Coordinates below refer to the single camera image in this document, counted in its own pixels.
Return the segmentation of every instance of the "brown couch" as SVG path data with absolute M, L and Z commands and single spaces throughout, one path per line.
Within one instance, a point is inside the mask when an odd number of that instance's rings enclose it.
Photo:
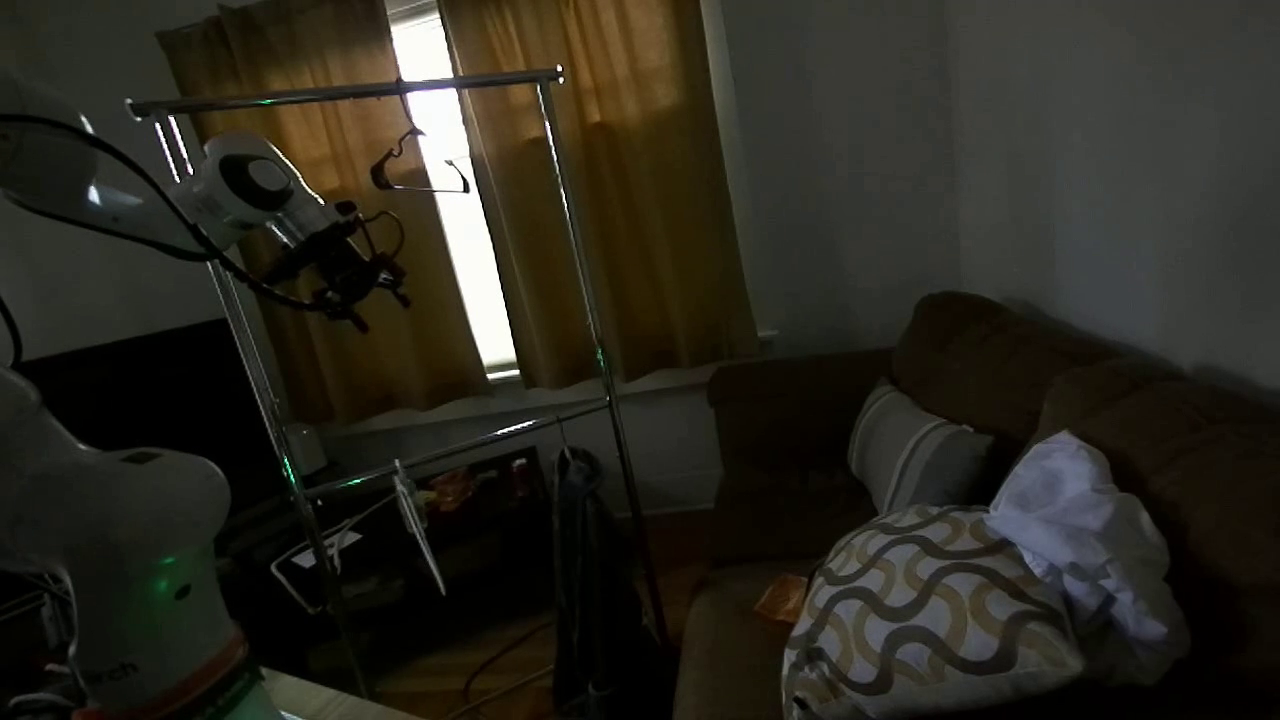
M 1171 548 L 1191 655 L 1158 688 L 1070 683 L 975 716 L 1280 716 L 1280 410 L 984 295 L 924 295 L 897 348 L 716 373 L 716 563 L 685 621 L 675 720 L 775 720 L 784 623 L 751 613 L 872 517 L 842 445 L 875 379 L 995 436 L 987 499 L 1038 436 L 1103 448 Z

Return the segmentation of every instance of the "metal rack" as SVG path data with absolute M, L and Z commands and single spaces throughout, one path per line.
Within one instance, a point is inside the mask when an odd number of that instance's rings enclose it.
M 540 129 L 545 129 L 545 143 L 547 143 L 547 164 L 550 164 L 550 174 L 554 174 L 554 199 L 561 199 L 561 210 L 564 210 L 564 236 L 566 236 L 566 252 L 570 252 L 570 271 L 574 271 L 574 288 L 579 288 L 579 300 L 585 300 L 585 323 L 589 323 L 589 338 L 591 338 L 597 379 L 605 386 L 597 402 L 579 402 L 579 409 L 561 410 L 550 419 L 520 419 L 520 424 L 497 429 L 489 436 L 474 436 L 474 439 L 462 439 L 462 445 L 451 445 L 451 448 L 437 448 L 437 452 L 422 452 L 422 456 L 395 456 L 383 468 L 370 468 L 370 472 L 358 472 L 358 475 L 345 475 L 334 485 L 307 489 L 298 479 L 298 472 L 294 472 L 298 468 L 298 452 L 294 452 L 294 439 L 293 439 L 293 424 L 286 424 L 284 398 L 280 398 L 274 379 L 273 379 L 273 362 L 266 362 L 266 356 L 259 348 L 251 310 L 241 300 L 235 283 L 218 268 L 212 268 L 212 283 L 214 283 L 214 295 L 218 295 L 218 304 L 229 310 L 229 323 L 230 323 L 247 383 L 254 390 L 254 402 L 259 402 L 259 417 L 264 417 L 264 429 L 266 429 L 266 439 L 273 439 L 273 448 L 280 456 L 280 472 L 286 479 L 286 492 L 294 495 L 294 506 L 302 517 L 313 551 L 318 555 L 327 603 L 331 603 L 331 617 L 334 617 L 348 664 L 352 664 L 352 680 L 355 680 L 355 688 L 362 694 L 370 694 L 370 688 L 367 688 L 358 655 L 352 649 L 345 590 L 334 589 L 334 563 L 324 551 L 324 535 L 318 535 L 313 499 L 324 495 L 324 492 L 355 489 L 355 485 L 392 485 L 392 492 L 405 495 L 408 472 L 414 472 L 422 463 L 440 463 L 447 456 L 461 456 L 461 452 L 473 452 L 473 448 L 482 448 L 482 445 L 499 445 L 499 439 L 509 439 L 516 430 L 535 430 L 535 429 L 547 429 L 547 424 L 564 424 L 564 419 L 585 417 L 585 410 L 605 410 L 606 417 L 606 430 L 610 430 L 610 448 L 617 448 L 621 479 L 622 479 L 622 499 L 627 499 L 627 513 L 633 513 L 633 535 L 636 535 L 636 548 L 641 548 L 648 613 L 653 613 L 654 637 L 667 638 L 667 623 L 664 623 L 664 607 L 658 607 L 658 590 L 654 590 L 654 566 L 653 566 L 653 555 L 648 555 L 648 526 L 645 526 L 645 506 L 641 506 L 636 468 L 633 468 L 633 456 L 627 456 L 627 445 L 622 445 L 622 429 L 621 429 L 617 373 L 610 373 L 605 328 L 599 328 L 599 310 L 597 310 L 599 295 L 597 295 L 591 252 L 585 244 L 585 226 L 579 226 L 579 210 L 574 210 L 574 194 L 570 194 L 570 178 L 566 178 L 566 164 L 564 164 L 554 98 L 550 98 L 550 87 L 564 84 L 564 69 L 482 72 L 482 74 L 442 74 L 442 79 L 392 79 L 392 84 L 340 84 L 340 87 L 293 87 L 293 93 L 214 95 L 214 98 L 128 98 L 130 116 L 151 125 L 151 130 L 160 139 L 160 152 L 168 159 L 168 170 L 181 184 L 185 174 L 193 174 L 193 157 L 194 157 L 194 146 L 185 135 L 181 116 L 235 110 L 235 109 L 280 109 L 280 104 L 327 104 L 327 98 L 378 98 L 378 95 L 440 93 L 440 87 L 482 93 L 482 87 L 513 87 L 513 84 L 528 84 L 535 93 Z

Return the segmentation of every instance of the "floor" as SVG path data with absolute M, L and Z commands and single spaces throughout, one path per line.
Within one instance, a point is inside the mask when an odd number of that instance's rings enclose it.
M 705 517 L 653 517 L 648 548 L 671 649 L 705 571 Z M 378 670 L 375 699 L 422 720 L 550 720 L 554 617 L 528 613 Z

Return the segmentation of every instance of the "brown curtain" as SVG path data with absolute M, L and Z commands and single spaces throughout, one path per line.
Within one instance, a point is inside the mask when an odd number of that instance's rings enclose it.
M 751 306 L 735 257 L 698 3 L 440 0 L 456 72 L 564 62 L 579 226 L 621 375 L 745 356 Z M 520 373 L 591 373 L 570 257 L 528 87 L 468 93 L 468 125 L 513 306 Z
M 398 74 L 383 0 L 264 0 L 251 6 L 218 6 L 202 25 L 160 32 L 160 42 L 185 95 L 254 95 L 280 87 L 383 84 Z M 482 383 L 437 199 L 429 190 L 375 190 L 367 184 L 370 159 L 408 130 L 398 95 L 202 110 L 194 129 L 198 135 L 254 130 L 280 143 L 324 199 L 355 199 L 358 210 L 392 210 L 405 223 L 398 262 L 410 304 L 398 306 L 383 291 L 367 295 L 358 304 L 367 333 L 315 310 L 264 304 L 294 419 L 331 424 L 389 409 L 429 409 Z M 422 170 L 419 157 L 408 157 L 408 164 L 395 159 L 395 170 Z M 392 248 L 395 223 L 375 223 L 375 244 Z M 266 241 L 244 252 L 254 271 L 273 257 L 274 248 Z

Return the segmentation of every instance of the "clothing rack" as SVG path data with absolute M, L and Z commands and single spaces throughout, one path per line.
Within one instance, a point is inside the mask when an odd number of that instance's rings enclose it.
M 621 429 L 617 373 L 610 373 L 605 328 L 599 328 L 597 268 L 591 268 L 591 252 L 585 244 L 585 226 L 579 226 L 579 210 L 574 210 L 574 194 L 570 194 L 570 178 L 566 178 L 566 164 L 564 164 L 554 98 L 550 98 L 550 87 L 564 84 L 564 69 L 561 62 L 554 69 L 528 69 L 528 72 L 442 74 L 442 79 L 334 84 L 334 87 L 286 87 L 286 93 L 264 93 L 264 95 L 124 98 L 124 104 L 128 104 L 128 110 L 136 121 L 151 125 L 151 130 L 160 139 L 160 152 L 163 152 L 163 164 L 168 164 L 170 178 L 181 184 L 194 169 L 193 164 L 193 146 L 188 146 L 185 129 L 181 129 L 181 116 L 235 110 L 235 109 L 280 109 L 280 104 L 327 104 L 327 98 L 378 98 L 378 95 L 440 93 L 440 87 L 478 93 L 478 87 L 513 87 L 513 84 L 528 84 L 535 93 L 535 110 L 540 110 L 540 125 L 545 125 L 545 143 L 547 143 L 547 159 L 550 159 L 550 174 L 554 174 L 554 199 L 561 199 L 561 214 L 564 214 L 566 257 L 570 257 L 574 288 L 579 288 L 579 300 L 585 300 L 585 323 L 589 323 L 589 338 L 591 338 L 597 379 L 605 386 L 599 402 L 591 402 L 589 410 L 605 410 L 606 417 L 606 430 L 610 430 L 610 448 L 617 448 L 621 479 L 622 479 L 622 499 L 627 499 L 627 513 L 633 513 L 633 541 L 636 541 L 636 551 L 641 551 L 641 574 L 645 574 L 645 590 L 648 590 L 653 630 L 654 630 L 658 642 L 667 642 L 667 623 L 664 623 L 654 566 L 653 566 L 653 551 L 648 551 L 648 526 L 645 526 L 645 506 L 641 506 L 636 468 L 633 468 L 627 439 L 622 439 L 622 429 Z M 230 323 L 230 336 L 235 336 L 251 395 L 254 395 L 259 417 L 266 424 L 266 439 L 273 439 L 273 448 L 280 456 L 280 472 L 284 472 L 284 479 L 286 479 L 286 489 L 294 495 L 294 506 L 298 506 L 302 522 L 307 522 L 307 535 L 313 535 L 313 548 L 315 548 L 315 560 L 318 560 L 318 571 L 324 571 L 324 589 L 327 589 L 327 601 L 331 601 L 331 613 L 334 613 L 334 628 L 340 628 L 355 688 L 362 694 L 370 694 L 370 688 L 362 680 L 362 666 L 358 666 L 358 655 L 355 655 L 355 642 L 352 642 L 345 590 L 334 589 L 334 563 L 324 551 L 318 518 L 313 513 L 315 492 L 331 492 L 331 489 L 307 489 L 298 479 L 298 448 L 294 448 L 284 398 L 280 398 L 280 390 L 273 383 L 273 366 L 266 366 L 264 348 L 254 338 L 251 315 L 247 315 L 244 300 L 235 295 L 235 283 L 218 268 L 212 268 L 212 283 L 214 283 L 214 295 L 218 295 L 218 304 L 229 310 L 229 323 Z M 492 436 L 478 436 L 474 445 L 509 439 L 516 430 L 535 430 L 535 429 L 545 429 L 545 419 L 525 419 L 525 424 L 499 429 Z M 362 479 L 405 485 L 405 463 L 432 463 L 432 458 L 440 458 L 447 452 L 461 452 L 461 448 L 442 448 L 437 456 L 422 452 L 414 458 L 398 458 L 395 456 L 383 472 L 370 472 Z

